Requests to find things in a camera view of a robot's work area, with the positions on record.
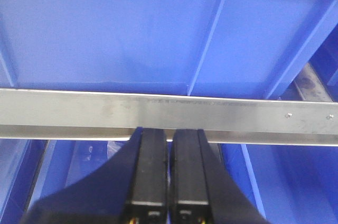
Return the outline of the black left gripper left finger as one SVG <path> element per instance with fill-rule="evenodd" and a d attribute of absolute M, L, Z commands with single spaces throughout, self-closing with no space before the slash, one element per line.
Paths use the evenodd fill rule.
<path fill-rule="evenodd" d="M 137 128 L 78 182 L 37 200 L 21 223 L 166 223 L 167 146 L 162 129 Z"/>

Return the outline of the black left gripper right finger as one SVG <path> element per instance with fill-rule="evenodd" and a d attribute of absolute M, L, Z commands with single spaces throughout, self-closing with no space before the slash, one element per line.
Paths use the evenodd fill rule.
<path fill-rule="evenodd" d="M 170 157 L 171 223 L 267 223 L 214 154 L 204 130 L 178 129 Z"/>

